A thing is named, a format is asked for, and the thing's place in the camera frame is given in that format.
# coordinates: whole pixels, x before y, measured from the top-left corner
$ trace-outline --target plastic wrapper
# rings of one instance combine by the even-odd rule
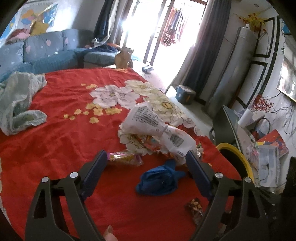
[[[188,151],[197,152],[195,140],[185,131],[169,126],[153,112],[148,102],[135,105],[122,123],[122,131],[134,135],[153,136],[170,152],[178,165],[185,164]]]
[[[110,152],[108,153],[109,165],[135,165],[140,166],[143,164],[142,158],[139,154],[134,154],[129,150]]]

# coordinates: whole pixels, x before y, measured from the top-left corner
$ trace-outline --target pillow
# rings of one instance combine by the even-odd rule
[[[35,22],[31,28],[30,36],[40,35],[46,33],[48,23]]]

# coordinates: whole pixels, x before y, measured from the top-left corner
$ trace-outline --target dark gray curtain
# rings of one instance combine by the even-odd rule
[[[196,91],[197,97],[201,94],[220,51],[231,8],[231,0],[213,1],[209,22],[183,83]]]
[[[102,10],[100,12],[96,27],[94,29],[94,38],[98,42],[103,41],[108,36],[109,16],[114,0],[105,0]]]

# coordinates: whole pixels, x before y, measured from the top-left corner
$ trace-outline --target paper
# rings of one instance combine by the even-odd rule
[[[160,144],[174,155],[179,165],[185,164],[188,151],[197,151],[196,142],[190,135],[164,123],[147,102],[137,104],[131,109],[122,123],[122,131],[158,137]]]
[[[262,187],[277,187],[279,185],[279,149],[272,145],[258,146],[259,154],[259,184]]]

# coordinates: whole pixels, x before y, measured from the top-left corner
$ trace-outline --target crumpled cloth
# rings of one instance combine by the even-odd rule
[[[28,110],[32,97],[47,81],[43,75],[13,73],[0,83],[0,129],[5,135],[15,135],[30,126],[46,122],[47,115],[40,110]]]
[[[162,196],[174,192],[178,188],[178,180],[186,176],[185,172],[175,171],[174,159],[167,160],[163,166],[153,168],[141,176],[136,191],[142,195]]]

